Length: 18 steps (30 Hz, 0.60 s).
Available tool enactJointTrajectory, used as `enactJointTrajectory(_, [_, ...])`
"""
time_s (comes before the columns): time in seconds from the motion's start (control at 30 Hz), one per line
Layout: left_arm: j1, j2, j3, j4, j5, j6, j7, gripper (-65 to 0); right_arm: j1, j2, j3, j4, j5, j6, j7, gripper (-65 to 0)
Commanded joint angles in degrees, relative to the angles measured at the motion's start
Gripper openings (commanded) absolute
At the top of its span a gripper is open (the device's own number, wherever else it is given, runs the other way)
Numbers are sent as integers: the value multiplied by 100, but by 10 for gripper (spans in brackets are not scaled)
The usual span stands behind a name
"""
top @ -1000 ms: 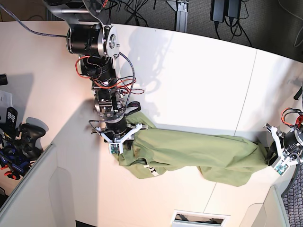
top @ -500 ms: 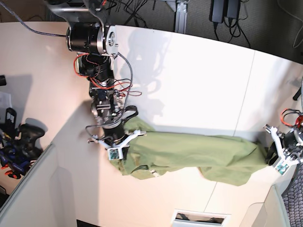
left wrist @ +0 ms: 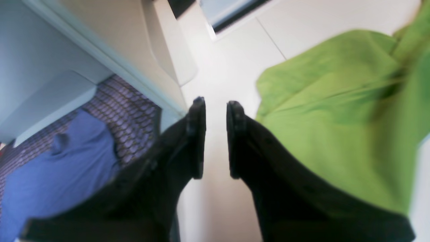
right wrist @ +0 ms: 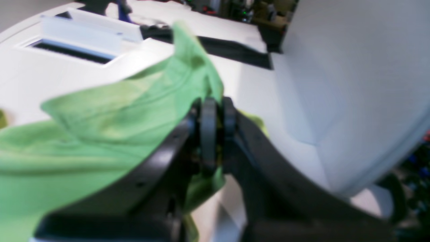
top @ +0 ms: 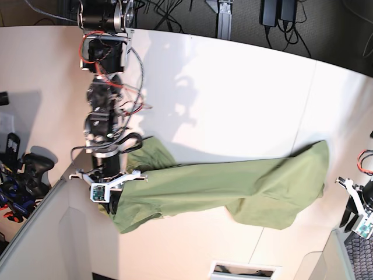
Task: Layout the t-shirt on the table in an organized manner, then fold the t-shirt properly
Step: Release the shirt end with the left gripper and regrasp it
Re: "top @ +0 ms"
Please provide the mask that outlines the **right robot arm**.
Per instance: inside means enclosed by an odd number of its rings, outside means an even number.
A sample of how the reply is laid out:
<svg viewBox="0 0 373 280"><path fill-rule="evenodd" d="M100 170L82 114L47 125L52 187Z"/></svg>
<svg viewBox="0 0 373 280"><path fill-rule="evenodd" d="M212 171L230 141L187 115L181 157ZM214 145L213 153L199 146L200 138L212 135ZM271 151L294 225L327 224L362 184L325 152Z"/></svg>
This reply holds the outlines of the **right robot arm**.
<svg viewBox="0 0 373 280"><path fill-rule="evenodd" d="M140 66L140 83L145 81L145 70L139 54L132 47L135 17L133 1L81 1L77 22L83 30L79 46L80 67L93 74L86 92L91 107L85 119L85 144L72 148L90 155L90 171L76 169L74 177L89 185L90 200L100 204L108 214L116 214L119 198L128 181L143 180L141 172L127 173L121 156L143 146L140 134L127 133L131 117L143 108L142 88L134 90L132 107L124 109L125 84L120 78L133 53Z"/></svg>

